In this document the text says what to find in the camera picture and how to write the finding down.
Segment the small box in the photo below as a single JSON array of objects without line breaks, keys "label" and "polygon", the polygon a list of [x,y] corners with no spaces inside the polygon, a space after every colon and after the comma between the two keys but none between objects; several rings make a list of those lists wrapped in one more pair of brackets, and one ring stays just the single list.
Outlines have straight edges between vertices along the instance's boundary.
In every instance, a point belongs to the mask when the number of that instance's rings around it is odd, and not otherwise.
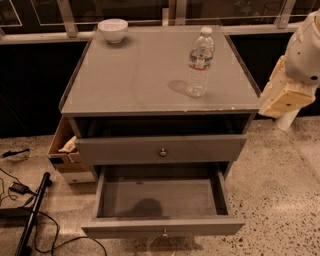
[{"label": "small box", "polygon": [[58,152],[73,136],[74,133],[68,119],[62,117],[53,137],[48,158],[68,183],[95,182],[90,167],[82,163],[77,151],[72,153]]}]

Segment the open drawer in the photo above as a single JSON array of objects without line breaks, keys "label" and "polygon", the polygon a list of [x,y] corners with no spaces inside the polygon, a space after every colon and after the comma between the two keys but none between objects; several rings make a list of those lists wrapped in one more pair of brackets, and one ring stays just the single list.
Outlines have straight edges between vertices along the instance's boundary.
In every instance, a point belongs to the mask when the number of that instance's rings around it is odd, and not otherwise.
[{"label": "open drawer", "polygon": [[103,166],[91,238],[233,235],[244,220],[231,214],[218,164]]}]

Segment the white robot part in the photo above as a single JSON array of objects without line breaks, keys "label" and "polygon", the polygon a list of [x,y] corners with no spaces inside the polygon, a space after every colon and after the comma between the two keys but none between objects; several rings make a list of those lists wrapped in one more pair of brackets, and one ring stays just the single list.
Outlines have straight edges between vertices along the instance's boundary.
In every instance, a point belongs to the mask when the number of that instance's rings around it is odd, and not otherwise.
[{"label": "white robot part", "polygon": [[320,9],[309,14],[290,38],[260,96],[259,114],[281,118],[278,123],[289,127],[299,110],[314,102],[319,84]]},{"label": "white robot part", "polygon": [[305,84],[320,83],[320,9],[309,14],[289,40],[287,76]]}]

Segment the terrazzo floor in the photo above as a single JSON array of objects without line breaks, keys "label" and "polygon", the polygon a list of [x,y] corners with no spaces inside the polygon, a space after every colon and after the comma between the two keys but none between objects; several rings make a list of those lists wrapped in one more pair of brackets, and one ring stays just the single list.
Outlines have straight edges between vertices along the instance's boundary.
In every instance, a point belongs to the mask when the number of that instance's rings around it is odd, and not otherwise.
[{"label": "terrazzo floor", "polygon": [[[247,143],[226,180],[233,213],[245,219],[236,235],[170,238],[164,242],[170,242],[173,249],[166,251],[155,248],[154,238],[98,241],[110,256],[320,255],[319,127],[319,117],[297,118],[286,132],[277,129],[272,120],[253,121]],[[50,172],[53,184],[40,210],[59,223],[59,245],[84,235],[80,226],[91,218],[96,184],[65,182],[47,159],[52,138],[0,139],[0,153],[31,148],[29,154],[0,159],[0,167],[33,190],[43,173]],[[3,173],[0,177],[7,195],[13,179]],[[27,198],[4,199],[1,208],[21,206]],[[43,216],[38,222],[37,246],[49,250],[55,225]],[[15,255],[23,227],[0,223],[0,255]],[[34,249],[34,230],[29,240],[31,255],[41,255]],[[57,249],[54,255],[104,254],[92,240],[80,239]]]}]

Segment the gray tabletop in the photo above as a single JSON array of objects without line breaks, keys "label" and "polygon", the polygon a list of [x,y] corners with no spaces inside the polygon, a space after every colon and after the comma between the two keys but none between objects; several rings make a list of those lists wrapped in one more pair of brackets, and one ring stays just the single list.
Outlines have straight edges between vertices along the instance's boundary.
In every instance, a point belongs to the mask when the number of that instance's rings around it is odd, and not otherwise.
[{"label": "gray tabletop", "polygon": [[223,32],[216,44],[207,94],[185,93],[188,57],[199,26],[130,27],[125,41],[107,43],[97,30],[62,108],[65,116],[254,111],[258,97]]}]

